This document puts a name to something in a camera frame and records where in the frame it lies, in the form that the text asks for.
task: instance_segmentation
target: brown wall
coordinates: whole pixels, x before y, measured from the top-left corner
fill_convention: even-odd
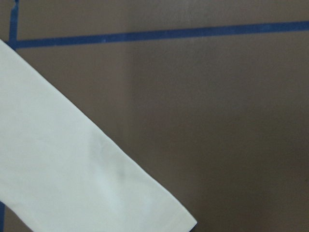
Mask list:
[[[308,9],[304,0],[21,0],[18,38],[308,20]],[[306,232],[308,41],[305,31],[17,52],[183,203],[194,232]],[[5,232],[29,231],[6,212]]]

